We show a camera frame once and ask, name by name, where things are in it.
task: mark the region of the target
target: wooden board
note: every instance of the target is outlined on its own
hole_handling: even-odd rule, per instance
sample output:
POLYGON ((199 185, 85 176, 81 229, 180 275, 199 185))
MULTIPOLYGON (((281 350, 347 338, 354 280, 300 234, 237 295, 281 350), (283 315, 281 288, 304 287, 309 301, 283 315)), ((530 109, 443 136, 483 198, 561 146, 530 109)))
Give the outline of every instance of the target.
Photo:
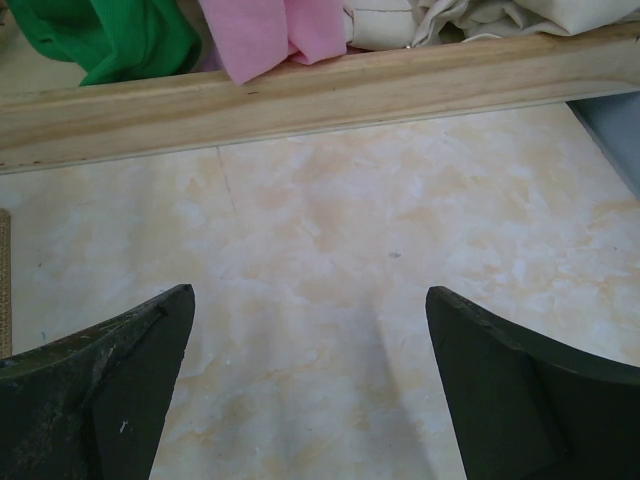
POLYGON ((0 97, 0 172, 640 90, 640 23, 0 97))
POLYGON ((11 216, 0 209, 0 359, 11 351, 11 216))

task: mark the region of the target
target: wooden beam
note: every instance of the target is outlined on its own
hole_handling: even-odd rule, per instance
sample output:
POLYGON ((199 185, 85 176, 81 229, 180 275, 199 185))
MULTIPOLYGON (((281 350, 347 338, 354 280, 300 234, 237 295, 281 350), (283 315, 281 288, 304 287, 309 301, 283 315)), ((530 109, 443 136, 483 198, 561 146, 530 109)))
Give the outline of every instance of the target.
POLYGON ((640 90, 640 23, 0 97, 0 171, 640 90))

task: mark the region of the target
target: marble tile floor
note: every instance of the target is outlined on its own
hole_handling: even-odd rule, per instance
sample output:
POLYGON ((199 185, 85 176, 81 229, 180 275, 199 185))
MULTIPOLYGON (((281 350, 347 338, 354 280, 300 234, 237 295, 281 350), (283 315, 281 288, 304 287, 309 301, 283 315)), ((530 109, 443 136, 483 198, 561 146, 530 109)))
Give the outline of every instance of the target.
POLYGON ((564 104, 0 177, 22 352, 192 283, 152 480, 462 480, 432 285, 640 365, 640 204, 564 104))

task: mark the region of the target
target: wood grain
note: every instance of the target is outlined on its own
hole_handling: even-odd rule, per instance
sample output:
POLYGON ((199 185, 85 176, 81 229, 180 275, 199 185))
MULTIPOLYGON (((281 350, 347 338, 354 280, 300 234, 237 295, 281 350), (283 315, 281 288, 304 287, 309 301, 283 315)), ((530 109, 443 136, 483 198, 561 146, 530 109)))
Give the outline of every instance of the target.
POLYGON ((0 97, 0 171, 640 90, 640 23, 0 97))

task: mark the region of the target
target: pink cloth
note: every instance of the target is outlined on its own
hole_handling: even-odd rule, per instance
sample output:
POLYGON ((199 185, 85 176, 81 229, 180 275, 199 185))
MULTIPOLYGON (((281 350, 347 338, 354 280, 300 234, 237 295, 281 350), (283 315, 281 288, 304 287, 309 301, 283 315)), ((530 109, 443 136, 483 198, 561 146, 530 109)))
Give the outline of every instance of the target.
POLYGON ((346 53, 344 0, 199 0, 222 65, 241 84, 289 55, 306 65, 346 53))

